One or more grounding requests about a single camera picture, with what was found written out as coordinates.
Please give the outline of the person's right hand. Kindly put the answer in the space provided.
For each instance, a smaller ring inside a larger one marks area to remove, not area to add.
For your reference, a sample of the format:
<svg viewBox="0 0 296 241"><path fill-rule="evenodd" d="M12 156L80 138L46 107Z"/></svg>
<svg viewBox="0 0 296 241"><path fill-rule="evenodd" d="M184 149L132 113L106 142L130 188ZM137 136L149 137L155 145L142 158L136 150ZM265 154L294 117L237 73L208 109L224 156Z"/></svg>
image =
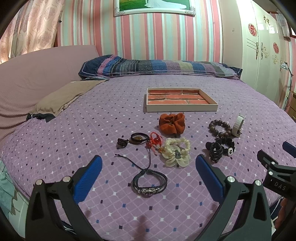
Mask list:
<svg viewBox="0 0 296 241"><path fill-rule="evenodd" d="M286 208L286 205L288 203L288 199L287 198L284 198L281 203L280 203L280 211L278 212L278 216L277 216L277 219L275 220L275 229L279 229L280 225L283 223L284 219L285 219L285 208Z"/></svg>

